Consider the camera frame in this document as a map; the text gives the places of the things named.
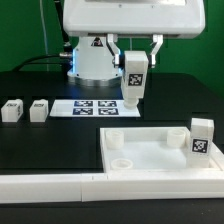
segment green wall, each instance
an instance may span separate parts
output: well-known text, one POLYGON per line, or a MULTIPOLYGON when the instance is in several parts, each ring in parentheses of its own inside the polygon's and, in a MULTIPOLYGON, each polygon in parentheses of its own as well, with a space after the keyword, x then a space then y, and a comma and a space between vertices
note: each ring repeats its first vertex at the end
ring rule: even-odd
MULTIPOLYGON (((49 53, 62 51, 62 38, 53 0, 43 0, 49 53)), ((207 27, 194 40, 166 40, 153 72, 192 74, 224 98, 224 0, 205 0, 207 27)), ((133 49, 149 51, 149 40, 133 40, 133 49)), ((129 40, 119 46, 129 49, 129 40)), ((0 1, 0 71, 45 54, 39 0, 0 1)), ((36 70, 44 67, 29 67, 36 70)))

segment white tray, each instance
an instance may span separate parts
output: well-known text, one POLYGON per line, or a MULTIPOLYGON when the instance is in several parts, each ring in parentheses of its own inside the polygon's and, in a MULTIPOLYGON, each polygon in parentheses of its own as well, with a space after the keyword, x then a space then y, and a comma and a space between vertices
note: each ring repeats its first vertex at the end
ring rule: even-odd
MULTIPOLYGON (((167 145, 167 132, 171 128, 102 128, 101 129, 101 151, 103 157, 104 171, 106 173, 119 172, 142 172, 142 171, 175 171, 188 170, 186 156, 188 145, 183 148, 170 148, 167 145), (105 134, 109 130, 119 130, 124 133, 124 146, 122 149, 109 149, 106 144, 105 134), (127 159, 133 162, 133 168, 129 170, 113 170, 112 161, 116 159, 127 159)), ((189 141, 190 132, 185 127, 178 127, 186 133, 189 141)), ((212 144, 212 154, 217 147, 212 144)), ((200 170, 220 170, 217 161, 210 158, 209 168, 200 170)))

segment black table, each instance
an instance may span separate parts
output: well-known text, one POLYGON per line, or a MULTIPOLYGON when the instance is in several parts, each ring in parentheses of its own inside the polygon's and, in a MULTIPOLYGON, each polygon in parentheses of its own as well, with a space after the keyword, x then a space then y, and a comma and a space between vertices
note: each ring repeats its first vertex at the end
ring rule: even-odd
MULTIPOLYGON (((214 142, 224 152, 224 101, 186 74, 151 74, 140 118, 52 118, 29 121, 33 100, 121 99, 119 87, 69 84, 61 73, 0 73, 0 106, 22 99, 15 124, 0 122, 0 174, 103 172, 101 127, 187 126, 192 117, 215 121, 214 142)), ((0 223, 223 223, 223 199, 139 200, 0 205, 0 223)))

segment paper with markers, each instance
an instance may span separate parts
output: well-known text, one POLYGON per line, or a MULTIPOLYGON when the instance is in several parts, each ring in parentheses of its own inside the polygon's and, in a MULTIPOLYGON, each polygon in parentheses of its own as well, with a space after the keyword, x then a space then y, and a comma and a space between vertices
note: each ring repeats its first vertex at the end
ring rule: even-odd
POLYGON ((127 109, 123 100, 55 100, 52 117, 140 117, 138 108, 127 109))

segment white block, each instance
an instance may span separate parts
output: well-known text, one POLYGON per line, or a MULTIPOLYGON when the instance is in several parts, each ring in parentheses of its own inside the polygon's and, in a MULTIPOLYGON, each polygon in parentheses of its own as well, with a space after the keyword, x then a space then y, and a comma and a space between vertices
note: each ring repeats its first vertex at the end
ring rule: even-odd
POLYGON ((23 114, 23 101, 20 99, 8 100, 1 108, 2 122, 17 122, 23 114))
POLYGON ((48 112, 47 100, 35 100, 30 107, 30 122, 45 122, 48 112))

